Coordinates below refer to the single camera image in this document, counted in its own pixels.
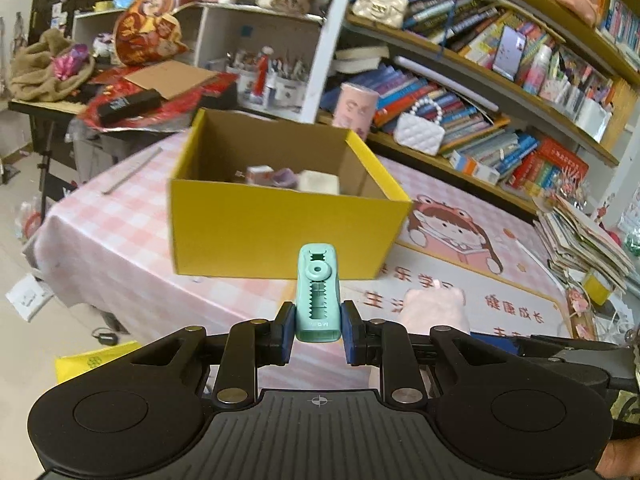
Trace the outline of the teal correction tape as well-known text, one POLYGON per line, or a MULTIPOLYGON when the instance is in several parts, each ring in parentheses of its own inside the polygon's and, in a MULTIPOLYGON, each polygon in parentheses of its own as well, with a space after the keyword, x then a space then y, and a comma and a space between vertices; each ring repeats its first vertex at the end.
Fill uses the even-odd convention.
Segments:
POLYGON ((306 244, 298 253, 296 337, 308 344, 341 338, 341 296, 337 255, 331 244, 306 244))

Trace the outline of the clear jar with banknotes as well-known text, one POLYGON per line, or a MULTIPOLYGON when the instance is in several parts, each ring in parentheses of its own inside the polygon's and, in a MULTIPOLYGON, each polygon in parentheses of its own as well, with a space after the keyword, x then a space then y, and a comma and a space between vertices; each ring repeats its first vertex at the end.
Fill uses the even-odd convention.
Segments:
POLYGON ((588 295, 580 287, 570 286, 566 290, 566 302, 568 310, 570 310, 570 325, 574 330, 575 337, 597 341, 598 334, 588 295))

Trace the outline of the stack of papers and books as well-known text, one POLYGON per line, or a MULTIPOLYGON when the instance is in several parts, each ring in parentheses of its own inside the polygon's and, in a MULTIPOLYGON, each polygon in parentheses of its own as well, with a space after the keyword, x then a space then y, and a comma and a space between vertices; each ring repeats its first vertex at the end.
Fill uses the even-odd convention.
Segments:
POLYGON ((567 200, 558 198, 551 209, 538 209, 534 226, 553 272, 567 278, 570 271, 598 271, 614 289, 626 292, 627 280, 634 272, 631 258, 567 200))

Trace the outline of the pink cartoon desk mat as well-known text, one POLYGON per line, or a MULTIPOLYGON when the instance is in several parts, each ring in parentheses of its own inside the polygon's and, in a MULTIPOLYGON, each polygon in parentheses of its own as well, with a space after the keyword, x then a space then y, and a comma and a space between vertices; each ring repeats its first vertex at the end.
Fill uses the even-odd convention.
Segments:
POLYGON ((335 247, 341 294, 361 313, 417 326, 424 296, 451 292, 471 330, 570 336, 562 292, 533 258, 533 228, 469 193, 384 159, 385 194, 370 174, 354 195, 294 192, 282 229, 288 251, 335 247))

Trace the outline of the yellow cardboard box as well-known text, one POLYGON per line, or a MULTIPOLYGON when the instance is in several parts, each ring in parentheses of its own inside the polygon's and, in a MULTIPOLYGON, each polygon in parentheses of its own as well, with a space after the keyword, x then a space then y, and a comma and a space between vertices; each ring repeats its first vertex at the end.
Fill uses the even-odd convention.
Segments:
POLYGON ((335 174, 354 195, 370 174, 385 194, 378 158, 357 133, 202 108, 168 182, 169 246, 174 270, 209 278, 295 278, 300 246, 282 233, 295 190, 247 185, 236 170, 268 165, 296 174, 335 174))

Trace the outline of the white plug adapter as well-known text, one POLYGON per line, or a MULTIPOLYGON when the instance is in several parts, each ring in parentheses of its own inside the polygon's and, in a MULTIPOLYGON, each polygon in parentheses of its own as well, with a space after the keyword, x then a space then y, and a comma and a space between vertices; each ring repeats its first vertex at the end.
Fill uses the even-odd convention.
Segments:
POLYGON ((247 185, 271 186, 274 170, 271 166, 248 166, 245 170, 236 170, 235 177, 247 185))

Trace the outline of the white charger block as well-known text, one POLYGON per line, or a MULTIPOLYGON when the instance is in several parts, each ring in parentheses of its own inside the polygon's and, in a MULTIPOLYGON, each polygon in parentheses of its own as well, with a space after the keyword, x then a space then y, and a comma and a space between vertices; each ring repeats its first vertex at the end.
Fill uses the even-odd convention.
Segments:
POLYGON ((340 179, 335 174, 304 170, 297 177, 299 192, 338 195, 341 193, 340 179))

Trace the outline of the pink checkered tablecloth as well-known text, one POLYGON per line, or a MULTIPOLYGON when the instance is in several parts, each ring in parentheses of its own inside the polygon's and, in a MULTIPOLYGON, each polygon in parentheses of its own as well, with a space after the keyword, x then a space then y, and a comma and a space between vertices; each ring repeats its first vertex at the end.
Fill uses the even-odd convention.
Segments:
POLYGON ((110 312, 148 342, 270 318, 294 297, 308 243, 334 245, 341 295, 364 318, 413 333, 572 331, 529 224, 351 132, 237 112, 201 112, 78 188, 52 207, 34 254, 63 304, 110 312))

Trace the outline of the metal ruler strip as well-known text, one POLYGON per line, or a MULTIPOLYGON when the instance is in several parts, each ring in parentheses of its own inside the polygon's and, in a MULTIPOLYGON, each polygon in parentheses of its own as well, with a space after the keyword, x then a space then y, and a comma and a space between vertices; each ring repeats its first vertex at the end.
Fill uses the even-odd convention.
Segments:
POLYGON ((114 193, 124 183, 129 181, 133 176, 140 172, 145 166, 148 166, 155 157, 162 153, 162 148, 153 148, 152 151, 148 151, 140 155, 134 162, 130 162, 126 169, 113 182, 111 182, 105 188, 102 188, 101 194, 111 195, 112 193, 114 193))

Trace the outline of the white quilted mini handbag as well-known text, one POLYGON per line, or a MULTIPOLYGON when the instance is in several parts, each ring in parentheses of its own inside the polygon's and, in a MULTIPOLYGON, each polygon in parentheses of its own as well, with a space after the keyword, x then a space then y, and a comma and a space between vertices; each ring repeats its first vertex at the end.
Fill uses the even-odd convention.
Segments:
POLYGON ((413 151, 428 156, 435 156, 445 135, 445 129, 442 128, 441 122, 442 108, 429 96, 424 96, 418 99, 408 112, 400 114, 393 138, 397 144, 405 148, 411 148, 413 151), (418 115, 418 110, 425 105, 434 108, 436 117, 433 120, 418 115))

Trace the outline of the pink cylindrical pen holder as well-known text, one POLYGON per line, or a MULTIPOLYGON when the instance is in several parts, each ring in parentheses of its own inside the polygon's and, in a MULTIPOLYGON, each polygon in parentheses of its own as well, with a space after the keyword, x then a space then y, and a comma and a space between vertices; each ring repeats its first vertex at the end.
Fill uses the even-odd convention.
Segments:
POLYGON ((332 126, 353 131, 366 140, 378 106, 378 92, 344 82, 333 113, 332 126))

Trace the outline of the white pen cup holder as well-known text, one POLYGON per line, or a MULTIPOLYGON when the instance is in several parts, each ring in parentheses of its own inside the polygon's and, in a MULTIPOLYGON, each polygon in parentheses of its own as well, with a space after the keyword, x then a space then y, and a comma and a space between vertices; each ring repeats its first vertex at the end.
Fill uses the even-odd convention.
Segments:
POLYGON ((243 106, 287 112, 303 107, 309 68, 299 56, 277 56, 269 46, 259 52, 240 49, 227 54, 224 71, 238 76, 238 99, 243 106))

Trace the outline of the brown cardboard sheet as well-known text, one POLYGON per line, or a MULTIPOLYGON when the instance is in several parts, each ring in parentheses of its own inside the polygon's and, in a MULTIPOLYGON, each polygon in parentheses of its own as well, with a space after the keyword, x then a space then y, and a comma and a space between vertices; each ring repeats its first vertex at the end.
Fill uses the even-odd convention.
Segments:
POLYGON ((217 74, 174 60, 140 68, 125 76, 125 79, 144 90, 155 90, 165 100, 213 80, 217 74))

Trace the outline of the cream quilted mini handbag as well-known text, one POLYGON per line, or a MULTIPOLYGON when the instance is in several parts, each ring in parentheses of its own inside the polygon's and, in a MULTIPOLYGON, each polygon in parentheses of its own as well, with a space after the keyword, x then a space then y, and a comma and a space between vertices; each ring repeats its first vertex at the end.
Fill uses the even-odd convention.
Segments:
POLYGON ((408 5, 408 0, 356 0, 352 5, 352 14, 358 18, 400 29, 408 5))

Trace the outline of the brown plush blanket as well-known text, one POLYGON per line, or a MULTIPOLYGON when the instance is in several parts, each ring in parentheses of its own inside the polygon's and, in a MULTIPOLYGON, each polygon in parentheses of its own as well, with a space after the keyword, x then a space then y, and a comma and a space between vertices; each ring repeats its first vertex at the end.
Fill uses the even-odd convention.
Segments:
POLYGON ((81 55, 79 66, 74 44, 56 28, 46 30, 34 44, 21 48, 11 62, 9 88, 12 98, 27 102, 65 100, 87 82, 96 67, 91 54, 81 55))

